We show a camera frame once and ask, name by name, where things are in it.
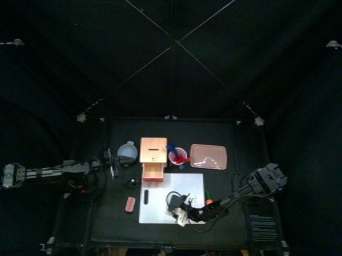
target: ceiling wire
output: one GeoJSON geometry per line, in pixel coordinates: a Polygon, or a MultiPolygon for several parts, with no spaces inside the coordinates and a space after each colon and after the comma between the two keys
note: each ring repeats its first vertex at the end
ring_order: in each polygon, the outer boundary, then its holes
{"type": "Polygon", "coordinates": [[[91,106],[79,114],[86,114],[102,101],[105,101],[110,96],[111,94],[114,93],[114,91],[117,91],[119,89],[119,87],[122,87],[134,77],[138,73],[141,73],[143,71],[143,69],[146,69],[147,66],[150,66],[150,64],[153,62],[157,61],[157,59],[160,59],[160,57],[172,49],[172,47],[169,47],[162,53],[158,54],[158,56],[149,62],[146,63],[134,73],[130,77],[127,77],[117,86],[115,88],[113,88],[107,93],[106,93],[106,96],[102,97],[101,99],[98,99],[98,101],[95,101],[91,106]]]}
{"type": "MultiPolygon", "coordinates": [[[[214,74],[214,72],[210,70],[210,68],[200,61],[200,59],[196,57],[196,55],[190,52],[190,50],[185,47],[185,45],[181,43],[237,0],[230,1],[180,40],[173,38],[173,35],[160,26],[160,24],[145,14],[145,12],[129,1],[125,0],[129,5],[145,16],[145,18],[160,28],[160,30],[174,40],[174,42],[185,49],[188,54],[194,58],[194,60],[200,63],[200,65],[205,68],[205,70],[212,74],[212,76],[216,78],[216,80],[220,82],[220,84],[225,87],[228,87],[226,83],[222,81],[222,79],[214,74]]],[[[173,48],[170,46],[121,84],[117,85],[117,87],[107,92],[106,97],[101,98],[81,114],[87,113],[102,101],[105,101],[110,95],[114,93],[115,90],[118,90],[119,87],[122,87],[131,78],[153,63],[156,60],[173,48]]],[[[242,101],[244,106],[250,110],[253,115],[256,117],[260,117],[258,113],[253,110],[250,105],[246,103],[246,101],[242,101]]]]}
{"type": "Polygon", "coordinates": [[[182,42],[234,2],[230,1],[178,41],[182,42]]]}
{"type": "Polygon", "coordinates": [[[172,37],[170,33],[158,25],[158,23],[145,14],[145,12],[129,1],[129,0],[125,0],[130,5],[131,7],[146,17],[146,19],[164,31],[164,33],[172,37]]]}

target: white object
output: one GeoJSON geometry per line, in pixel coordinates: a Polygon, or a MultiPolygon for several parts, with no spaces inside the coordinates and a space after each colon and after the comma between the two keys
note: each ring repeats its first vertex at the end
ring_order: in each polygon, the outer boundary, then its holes
{"type": "Polygon", "coordinates": [[[164,182],[142,181],[139,223],[177,224],[173,213],[168,211],[166,197],[172,191],[181,195],[192,194],[193,207],[205,206],[205,189],[202,173],[165,173],[164,182]],[[145,203],[146,192],[149,191],[149,202],[145,203]]]}

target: wooden box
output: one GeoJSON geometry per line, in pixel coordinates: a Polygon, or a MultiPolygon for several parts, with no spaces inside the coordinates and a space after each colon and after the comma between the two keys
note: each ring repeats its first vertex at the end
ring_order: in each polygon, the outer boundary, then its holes
{"type": "Polygon", "coordinates": [[[145,181],[164,181],[168,163],[168,138],[142,138],[141,163],[145,181]]]}

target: black object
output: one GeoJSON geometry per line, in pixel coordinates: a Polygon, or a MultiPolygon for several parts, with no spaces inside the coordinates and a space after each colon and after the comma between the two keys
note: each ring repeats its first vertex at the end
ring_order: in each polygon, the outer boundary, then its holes
{"type": "Polygon", "coordinates": [[[129,180],[129,187],[130,188],[137,188],[137,186],[138,186],[138,179],[137,178],[131,178],[129,180]]]}
{"type": "Polygon", "coordinates": [[[169,210],[174,211],[176,208],[182,208],[188,213],[188,218],[196,222],[210,221],[217,217],[226,215],[229,207],[245,197],[269,197],[277,190],[282,189],[288,183],[288,177],[284,175],[278,165],[274,163],[268,164],[264,168],[256,170],[250,174],[248,184],[241,187],[233,195],[213,202],[204,208],[194,208],[190,204],[186,204],[188,197],[182,200],[181,204],[176,204],[176,197],[173,196],[173,205],[169,205],[169,210]]]}
{"type": "Polygon", "coordinates": [[[149,204],[149,190],[145,190],[145,204],[149,204]]]}

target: pink tray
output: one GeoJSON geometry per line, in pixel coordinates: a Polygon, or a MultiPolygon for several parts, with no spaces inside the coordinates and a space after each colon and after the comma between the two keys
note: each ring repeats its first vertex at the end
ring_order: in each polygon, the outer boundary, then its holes
{"type": "Polygon", "coordinates": [[[193,144],[190,157],[194,168],[228,169],[228,150],[224,146],[193,144]]]}

